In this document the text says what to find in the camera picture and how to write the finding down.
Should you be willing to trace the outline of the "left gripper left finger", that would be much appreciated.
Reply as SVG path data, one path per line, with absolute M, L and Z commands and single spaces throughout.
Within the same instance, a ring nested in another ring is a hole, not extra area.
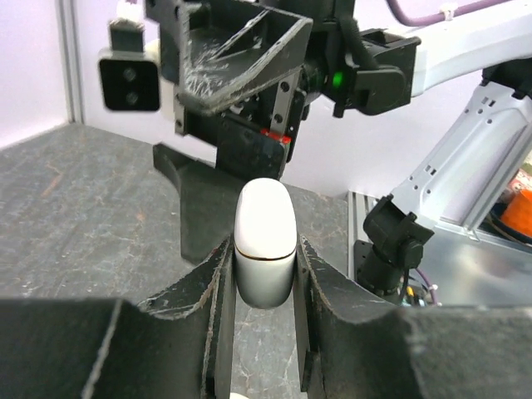
M 2 397 L 228 397 L 233 260 L 227 238 L 190 273 L 139 304 L 2 300 Z

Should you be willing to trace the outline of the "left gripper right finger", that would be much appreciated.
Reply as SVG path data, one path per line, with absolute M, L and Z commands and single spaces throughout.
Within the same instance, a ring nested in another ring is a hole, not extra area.
M 299 384 L 311 398 L 528 398 L 527 307 L 399 307 L 296 247 Z

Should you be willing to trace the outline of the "white earbud charging case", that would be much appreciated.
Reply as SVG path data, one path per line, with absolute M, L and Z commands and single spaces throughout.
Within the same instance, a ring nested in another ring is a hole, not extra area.
M 252 308 L 272 309 L 288 298 L 297 246 L 293 202 L 279 181 L 259 178 L 240 192 L 234 221 L 235 276 Z

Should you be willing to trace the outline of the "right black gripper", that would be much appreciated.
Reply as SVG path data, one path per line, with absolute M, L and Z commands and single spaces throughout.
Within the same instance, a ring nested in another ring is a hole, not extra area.
M 154 167 L 177 189 L 181 257 L 233 232 L 242 179 L 277 179 L 300 123 L 344 55 L 351 1 L 157 1 L 161 75 L 176 130 L 215 146 L 217 170 L 160 143 Z

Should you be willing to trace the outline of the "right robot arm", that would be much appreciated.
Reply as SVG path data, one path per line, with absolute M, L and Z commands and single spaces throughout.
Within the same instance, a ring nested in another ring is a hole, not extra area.
M 486 160 L 531 127 L 531 7 L 479 1 L 408 20 L 404 34 L 361 31 L 351 1 L 149 1 L 160 69 L 180 133 L 214 145 L 218 168 L 245 180 L 234 222 L 235 274 L 253 308 L 293 285 L 295 218 L 280 184 L 299 122 L 325 96 L 340 118 L 376 116 L 480 71 L 467 106 L 423 162 L 367 214 L 355 279 L 401 303 L 436 221 Z

